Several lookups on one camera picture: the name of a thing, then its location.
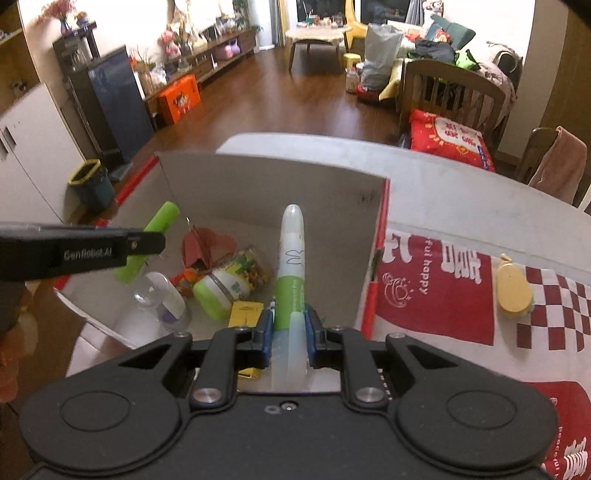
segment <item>black clothes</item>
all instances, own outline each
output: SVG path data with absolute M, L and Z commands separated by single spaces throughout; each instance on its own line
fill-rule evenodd
M 412 59 L 432 59 L 444 63 L 456 63 L 456 51 L 449 43 L 418 38 L 414 44 L 416 45 L 415 51 L 408 54 Z

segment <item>red paper flower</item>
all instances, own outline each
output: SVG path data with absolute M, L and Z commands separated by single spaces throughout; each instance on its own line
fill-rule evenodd
M 76 9 L 74 0 L 54 0 L 50 4 L 47 4 L 41 10 L 41 15 L 37 17 L 37 25 L 42 24 L 49 18 L 57 18 L 63 21 L 67 18 L 68 13 L 73 12 Z

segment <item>yellow box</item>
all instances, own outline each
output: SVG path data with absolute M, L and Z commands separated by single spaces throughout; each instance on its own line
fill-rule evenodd
M 228 321 L 229 327 L 254 327 L 261 316 L 265 306 L 257 301 L 235 301 L 232 305 L 232 313 Z M 244 378 L 257 378 L 258 370 L 256 368 L 245 368 L 240 370 L 238 375 Z

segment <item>green cloth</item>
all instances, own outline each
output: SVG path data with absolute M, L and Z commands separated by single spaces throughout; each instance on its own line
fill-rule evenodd
M 470 53 L 470 50 L 460 51 L 457 53 L 456 67 L 460 67 L 464 70 L 478 70 L 480 65 Z

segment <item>green trash bin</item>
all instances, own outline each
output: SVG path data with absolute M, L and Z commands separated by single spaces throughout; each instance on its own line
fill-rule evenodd
M 86 160 L 69 182 L 80 202 L 93 213 L 104 212 L 115 198 L 107 169 L 100 160 Z

